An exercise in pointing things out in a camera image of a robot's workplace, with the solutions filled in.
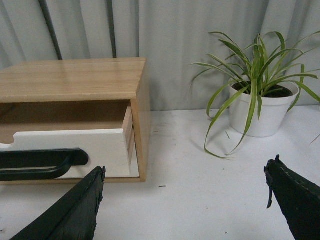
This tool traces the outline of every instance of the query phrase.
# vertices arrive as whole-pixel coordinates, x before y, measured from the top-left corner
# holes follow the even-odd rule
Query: drawer handle
[[[30,166],[31,157],[34,157],[34,165]],[[50,162],[58,162],[60,159],[61,164],[52,167]],[[81,149],[57,149],[57,150],[35,150],[35,151],[16,151],[16,152],[0,152],[0,167],[3,169],[12,168],[13,170],[0,170],[1,181],[26,181],[26,180],[46,180],[59,178],[66,174],[72,166],[83,166],[89,161],[88,154]],[[45,169],[21,169],[15,168],[28,168],[28,167],[51,167]]]

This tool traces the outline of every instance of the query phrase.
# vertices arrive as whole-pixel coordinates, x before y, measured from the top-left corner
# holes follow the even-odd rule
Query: wooden drawer unit
[[[151,125],[145,72],[145,58],[25,62],[0,71],[0,153],[88,155],[87,164],[56,179],[1,183],[75,183],[96,166],[106,167],[106,182],[144,182]],[[1,171],[17,168],[1,161]]]

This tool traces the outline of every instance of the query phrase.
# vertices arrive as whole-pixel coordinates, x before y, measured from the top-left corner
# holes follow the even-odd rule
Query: gray curtain
[[[0,68],[23,61],[146,57],[153,111],[204,109],[228,80],[212,72],[190,88],[201,71],[191,63],[207,62],[208,53],[228,55],[208,32],[227,33],[242,47],[269,31],[294,41],[320,30],[319,12],[314,0],[0,0]],[[307,70],[320,68],[320,50],[301,61]],[[320,94],[319,81],[306,84]],[[227,97],[225,92],[213,107]],[[299,104],[317,103],[302,93]]]

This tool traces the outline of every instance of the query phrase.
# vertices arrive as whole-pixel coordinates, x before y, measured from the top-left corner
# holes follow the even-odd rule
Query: white tabletop
[[[320,186],[320,138],[310,144],[320,134],[319,106],[296,106],[277,134],[246,137],[231,160],[204,152],[209,123],[204,110],[152,113],[147,181],[104,185],[95,240],[294,239],[275,197],[267,209],[264,166],[279,154],[288,168]],[[226,113],[213,136],[208,148],[223,155],[241,134]],[[0,186],[0,240],[13,237],[71,188]]]

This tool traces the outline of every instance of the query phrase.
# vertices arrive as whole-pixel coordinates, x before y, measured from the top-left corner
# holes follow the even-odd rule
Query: wooden top surface
[[[145,58],[24,62],[0,71],[0,103],[130,100]]]

